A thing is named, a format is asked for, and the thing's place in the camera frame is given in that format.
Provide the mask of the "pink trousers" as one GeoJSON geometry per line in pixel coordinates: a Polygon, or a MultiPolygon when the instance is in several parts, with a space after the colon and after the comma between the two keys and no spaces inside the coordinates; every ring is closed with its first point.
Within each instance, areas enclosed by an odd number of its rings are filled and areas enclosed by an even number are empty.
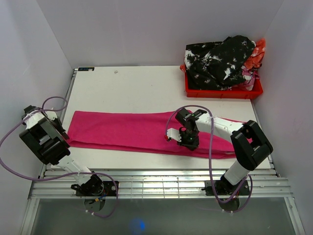
{"type": "Polygon", "coordinates": [[[235,153],[230,142],[214,136],[209,153],[209,133],[199,134],[200,145],[191,151],[175,141],[165,140],[166,124],[180,124],[171,112],[151,114],[101,113],[75,111],[68,129],[71,147],[145,152],[197,158],[229,159],[235,153]]]}

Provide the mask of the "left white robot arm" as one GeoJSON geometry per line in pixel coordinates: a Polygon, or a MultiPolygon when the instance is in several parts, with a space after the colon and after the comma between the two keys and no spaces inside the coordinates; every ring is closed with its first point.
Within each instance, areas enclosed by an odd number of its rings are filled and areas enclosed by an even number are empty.
{"type": "Polygon", "coordinates": [[[71,157],[67,143],[69,137],[54,111],[41,111],[30,105],[24,109],[22,120],[25,130],[19,137],[43,164],[54,165],[67,173],[74,172],[76,184],[71,188],[80,195],[104,193],[103,181],[71,157]]]}

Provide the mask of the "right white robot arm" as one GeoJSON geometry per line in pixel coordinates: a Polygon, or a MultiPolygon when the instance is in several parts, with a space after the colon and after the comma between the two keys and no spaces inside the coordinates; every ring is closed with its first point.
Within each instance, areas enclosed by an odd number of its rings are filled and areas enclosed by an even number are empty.
{"type": "Polygon", "coordinates": [[[273,152],[271,143],[253,120],[235,122],[214,117],[210,111],[198,109],[190,112],[185,108],[176,113],[175,119],[181,127],[167,129],[166,137],[191,151],[199,147],[199,133],[209,133],[210,141],[217,136],[232,144],[236,161],[214,183],[213,188],[217,192],[233,194],[244,178],[273,152]]]}

